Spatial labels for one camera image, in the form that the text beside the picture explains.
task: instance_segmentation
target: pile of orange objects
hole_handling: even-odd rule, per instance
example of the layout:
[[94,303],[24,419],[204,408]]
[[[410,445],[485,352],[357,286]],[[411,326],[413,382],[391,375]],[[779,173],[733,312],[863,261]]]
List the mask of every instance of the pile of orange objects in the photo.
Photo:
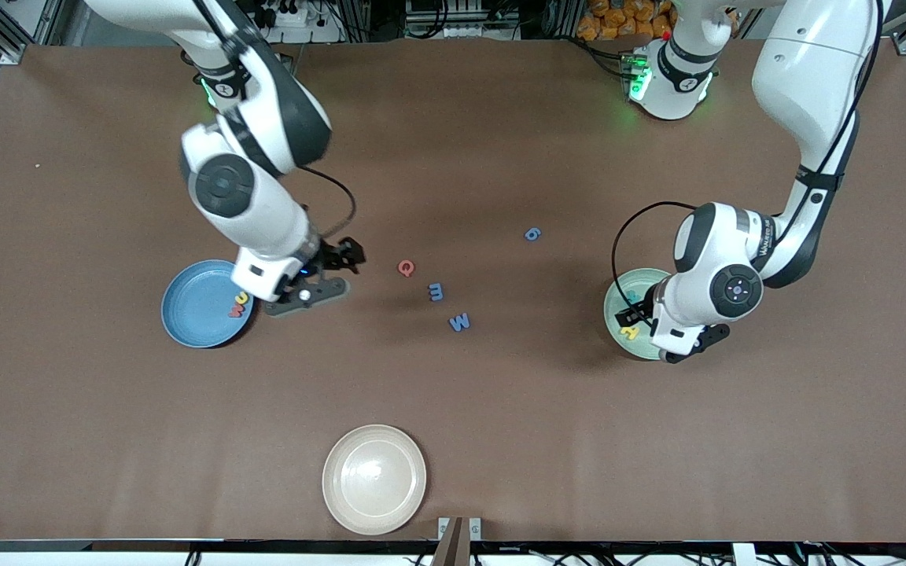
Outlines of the pile of orange objects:
[[670,0],[586,0],[589,11],[579,20],[576,37],[615,39],[645,33],[662,37],[676,25],[676,7]]

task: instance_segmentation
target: green plate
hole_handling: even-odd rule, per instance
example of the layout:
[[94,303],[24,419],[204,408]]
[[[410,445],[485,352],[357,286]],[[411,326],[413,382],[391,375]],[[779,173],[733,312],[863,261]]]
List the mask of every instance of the green plate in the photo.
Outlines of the green plate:
[[[624,294],[628,297],[628,300],[634,304],[643,300],[645,291],[648,291],[649,287],[662,281],[666,276],[669,276],[669,273],[665,271],[644,267],[621,275],[618,277],[617,283],[621,286],[621,289],[624,289]],[[659,348],[652,345],[648,336],[650,327],[646,323],[636,322],[634,327],[639,330],[639,334],[636,334],[634,340],[629,340],[626,334],[621,333],[621,325],[618,325],[614,315],[624,311],[626,308],[628,308],[628,305],[624,304],[624,300],[618,294],[617,286],[611,284],[607,289],[607,296],[603,298],[603,321],[607,324],[608,333],[626,351],[630,351],[639,358],[655,359],[657,361],[659,359]]]

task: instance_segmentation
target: plate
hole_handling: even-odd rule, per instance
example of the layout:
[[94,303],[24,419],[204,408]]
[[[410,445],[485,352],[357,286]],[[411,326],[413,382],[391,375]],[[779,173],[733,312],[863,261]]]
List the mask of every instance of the plate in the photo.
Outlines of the plate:
[[410,520],[425,497],[425,459],[414,440],[387,425],[345,434],[324,463],[324,502],[342,527],[389,533]]
[[[669,273],[665,271],[644,267],[633,269],[621,275],[618,277],[617,283],[621,286],[621,289],[624,289],[628,300],[634,304],[643,300],[645,291],[648,291],[649,287],[662,281],[668,275]],[[630,351],[639,358],[658,361],[659,348],[652,345],[650,336],[648,336],[650,327],[646,323],[640,320],[636,322],[634,327],[639,330],[639,333],[636,334],[634,340],[629,340],[628,336],[621,333],[621,325],[618,325],[614,315],[624,311],[626,308],[628,308],[628,305],[624,304],[624,300],[621,299],[620,293],[617,292],[617,286],[611,283],[610,287],[607,288],[607,295],[603,298],[603,320],[607,323],[608,333],[626,351]]]
[[187,347],[216,347],[236,336],[254,315],[254,297],[247,294],[240,316],[231,316],[240,286],[226,260],[205,260],[177,274],[163,294],[163,327]]

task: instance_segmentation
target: white robotic arm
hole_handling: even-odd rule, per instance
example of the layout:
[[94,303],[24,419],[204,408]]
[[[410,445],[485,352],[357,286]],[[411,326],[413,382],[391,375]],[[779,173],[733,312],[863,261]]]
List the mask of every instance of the white robotic arm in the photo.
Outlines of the white robotic arm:
[[[794,186],[781,215],[708,203],[684,219],[673,250],[675,275],[618,315],[627,325],[651,318],[652,344],[666,361],[679,362],[722,340],[726,323],[754,311],[764,287],[784,287],[809,272],[858,133],[856,82],[890,0],[883,4],[784,3],[753,87],[761,107],[799,144]],[[727,40],[720,5],[709,0],[698,6],[704,6],[700,26],[687,15],[695,11],[682,7],[669,42],[652,42],[643,53],[646,71],[632,84],[632,99],[658,117],[682,118],[704,99],[711,65]]]
[[[332,247],[276,177],[323,157],[330,122],[233,0],[87,0],[127,28],[165,33],[201,73],[219,110],[181,138],[181,172],[198,211],[240,246],[233,280],[276,315],[348,290],[324,270],[366,261],[352,239]],[[317,276],[319,281],[307,281]]]

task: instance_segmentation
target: brown table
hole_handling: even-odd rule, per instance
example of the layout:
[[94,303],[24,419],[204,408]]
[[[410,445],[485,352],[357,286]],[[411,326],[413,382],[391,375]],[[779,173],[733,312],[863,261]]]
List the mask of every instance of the brown table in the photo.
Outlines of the brown table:
[[[31,48],[0,76],[0,538],[353,538],[321,466],[381,422],[429,466],[390,538],[463,515],[489,538],[903,540],[906,58],[881,50],[806,279],[678,366],[602,329],[637,208],[783,207],[798,157],[751,94],[759,48],[731,43],[678,123],[563,42],[309,48],[299,75],[335,131],[318,166],[359,194],[370,262],[347,300],[214,351],[158,314],[181,268],[234,257],[177,169],[208,118],[191,69]],[[344,214],[316,177],[285,183],[320,225]],[[640,219],[620,268],[672,269],[682,215]]]

